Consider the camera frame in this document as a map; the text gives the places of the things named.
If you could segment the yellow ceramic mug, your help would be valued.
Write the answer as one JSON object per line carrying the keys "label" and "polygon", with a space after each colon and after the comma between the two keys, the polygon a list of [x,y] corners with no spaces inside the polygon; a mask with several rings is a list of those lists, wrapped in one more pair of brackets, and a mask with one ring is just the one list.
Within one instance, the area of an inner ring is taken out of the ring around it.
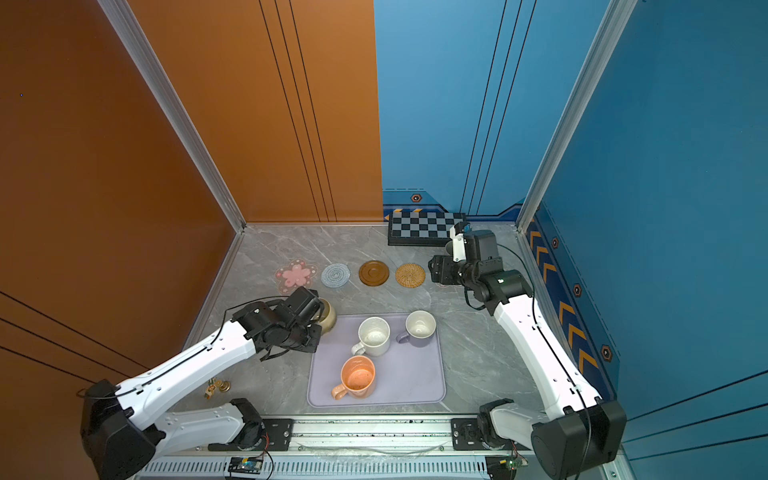
{"label": "yellow ceramic mug", "polygon": [[322,312],[319,314],[316,324],[321,327],[321,334],[329,333],[336,325],[337,313],[335,308],[326,300],[321,298],[323,304]]}

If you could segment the pink cherry blossom coaster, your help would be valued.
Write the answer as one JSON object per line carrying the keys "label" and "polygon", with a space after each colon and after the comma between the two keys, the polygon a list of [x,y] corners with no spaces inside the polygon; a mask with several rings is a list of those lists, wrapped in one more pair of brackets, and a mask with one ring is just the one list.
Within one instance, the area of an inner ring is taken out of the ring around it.
{"label": "pink cherry blossom coaster", "polygon": [[317,273],[317,267],[305,260],[294,260],[289,265],[279,268],[275,273],[278,291],[289,295],[299,287],[311,288]]}

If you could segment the grey woven round coaster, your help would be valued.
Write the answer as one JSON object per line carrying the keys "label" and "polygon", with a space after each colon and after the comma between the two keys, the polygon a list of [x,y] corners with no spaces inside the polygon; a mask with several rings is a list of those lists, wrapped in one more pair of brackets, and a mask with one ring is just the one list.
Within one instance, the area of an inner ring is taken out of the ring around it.
{"label": "grey woven round coaster", "polygon": [[321,274],[321,282],[328,288],[341,288],[346,285],[351,277],[347,265],[334,263],[328,265]]}

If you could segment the woven rattan round coaster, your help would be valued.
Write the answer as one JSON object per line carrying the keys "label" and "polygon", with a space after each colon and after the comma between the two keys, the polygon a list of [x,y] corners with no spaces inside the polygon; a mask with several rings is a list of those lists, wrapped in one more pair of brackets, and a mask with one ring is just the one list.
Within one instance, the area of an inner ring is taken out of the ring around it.
{"label": "woven rattan round coaster", "polygon": [[403,264],[395,271],[397,283],[405,288],[418,288],[426,280],[424,268],[415,263]]}

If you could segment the purple white ceramic mug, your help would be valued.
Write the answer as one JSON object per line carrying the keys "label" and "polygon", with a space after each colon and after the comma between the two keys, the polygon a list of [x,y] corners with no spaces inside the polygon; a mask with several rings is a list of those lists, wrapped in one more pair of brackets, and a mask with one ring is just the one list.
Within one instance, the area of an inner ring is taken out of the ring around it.
{"label": "purple white ceramic mug", "polygon": [[405,331],[396,337],[396,342],[423,348],[431,342],[436,330],[437,322],[431,313],[423,310],[415,311],[407,316]]}

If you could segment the brown wooden round coaster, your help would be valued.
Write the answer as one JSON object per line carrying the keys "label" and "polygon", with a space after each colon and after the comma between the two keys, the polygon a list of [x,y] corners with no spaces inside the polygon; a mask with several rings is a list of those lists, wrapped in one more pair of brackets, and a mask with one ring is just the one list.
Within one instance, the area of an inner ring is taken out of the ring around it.
{"label": "brown wooden round coaster", "polygon": [[382,261],[370,260],[363,263],[358,270],[360,281],[370,287],[383,285],[390,276],[389,267]]}

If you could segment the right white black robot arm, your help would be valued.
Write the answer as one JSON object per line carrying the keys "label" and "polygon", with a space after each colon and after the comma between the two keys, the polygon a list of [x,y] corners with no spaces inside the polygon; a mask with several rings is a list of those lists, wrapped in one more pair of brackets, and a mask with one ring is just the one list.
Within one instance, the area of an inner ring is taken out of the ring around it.
{"label": "right white black robot arm", "polygon": [[433,282],[460,285],[484,304],[514,343],[542,398],[540,411],[509,399],[483,405],[477,416],[481,441],[492,449],[532,448],[552,479],[614,461],[626,413],[618,401],[603,399],[580,373],[543,319],[526,278],[504,269],[498,258],[455,261],[436,255],[428,266]]}

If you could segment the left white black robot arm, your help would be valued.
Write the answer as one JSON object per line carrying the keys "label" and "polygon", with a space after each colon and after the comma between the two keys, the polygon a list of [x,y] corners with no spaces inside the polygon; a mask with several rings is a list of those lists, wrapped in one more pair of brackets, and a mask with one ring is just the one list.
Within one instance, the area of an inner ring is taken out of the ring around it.
{"label": "left white black robot arm", "polygon": [[171,412],[171,407],[232,365],[260,354],[313,353],[322,328],[320,300],[253,302],[208,338],[165,363],[117,385],[101,380],[81,394],[83,448],[101,479],[127,479],[165,454],[209,444],[224,450],[269,445],[256,408],[244,398],[219,407]]}

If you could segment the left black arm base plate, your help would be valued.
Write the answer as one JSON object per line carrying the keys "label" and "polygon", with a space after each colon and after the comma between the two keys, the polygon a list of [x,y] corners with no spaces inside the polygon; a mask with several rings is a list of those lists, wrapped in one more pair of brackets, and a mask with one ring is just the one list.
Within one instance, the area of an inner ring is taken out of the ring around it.
{"label": "left black arm base plate", "polygon": [[248,422],[228,443],[212,443],[208,451],[214,452],[284,452],[289,449],[294,420],[272,418],[259,423]]}

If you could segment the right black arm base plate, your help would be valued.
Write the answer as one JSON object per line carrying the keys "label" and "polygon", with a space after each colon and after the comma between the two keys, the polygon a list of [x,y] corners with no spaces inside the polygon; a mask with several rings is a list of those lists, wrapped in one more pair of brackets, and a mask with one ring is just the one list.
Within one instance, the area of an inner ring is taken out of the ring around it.
{"label": "right black arm base plate", "polygon": [[474,450],[529,450],[519,442],[500,437],[489,420],[479,417],[453,418],[450,420],[453,449]]}

